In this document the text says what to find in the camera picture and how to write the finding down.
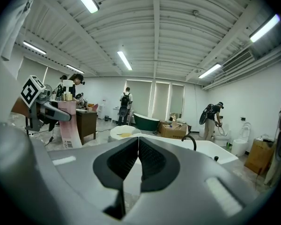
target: pink bottle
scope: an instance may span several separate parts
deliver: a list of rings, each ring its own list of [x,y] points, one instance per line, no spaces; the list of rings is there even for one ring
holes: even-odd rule
[[[58,109],[71,114],[70,121],[59,121],[60,133],[64,148],[82,148],[76,122],[76,102],[73,95],[69,92],[69,87],[73,86],[72,80],[64,80],[63,86],[66,91],[62,94],[62,101],[58,101]]]

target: black and white marker cube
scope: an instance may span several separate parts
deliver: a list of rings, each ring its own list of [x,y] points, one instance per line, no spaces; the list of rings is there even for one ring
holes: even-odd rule
[[[33,102],[37,99],[38,95],[45,90],[45,86],[34,75],[30,75],[23,85],[21,97],[26,105],[30,108]]]

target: cardboard box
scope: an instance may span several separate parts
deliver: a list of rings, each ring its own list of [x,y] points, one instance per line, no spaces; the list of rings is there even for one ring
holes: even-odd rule
[[[253,172],[261,175],[268,168],[274,154],[276,144],[273,142],[264,142],[254,139],[249,157],[245,166]]]
[[[171,124],[171,122],[159,121],[159,124],[158,124],[158,132],[161,133],[161,130],[162,130],[163,125],[169,125],[169,124]]]
[[[161,137],[182,139],[186,135],[187,125],[162,125]]]

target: brown wooden desk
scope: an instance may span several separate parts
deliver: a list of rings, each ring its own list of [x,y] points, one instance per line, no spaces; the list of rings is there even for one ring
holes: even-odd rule
[[[96,122],[97,122],[97,112],[76,111],[76,120],[79,137],[82,145],[84,144],[84,137],[94,134],[94,139],[96,139]]]

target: air conditioning vent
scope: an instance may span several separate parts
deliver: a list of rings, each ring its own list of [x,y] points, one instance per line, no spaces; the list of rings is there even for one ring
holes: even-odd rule
[[[228,72],[231,69],[237,68],[238,66],[240,66],[241,64],[243,64],[249,60],[254,61],[255,58],[254,58],[252,52],[249,49],[247,49],[247,50],[244,50],[242,53],[238,54],[234,59],[225,63],[223,65],[222,70],[224,72]]]

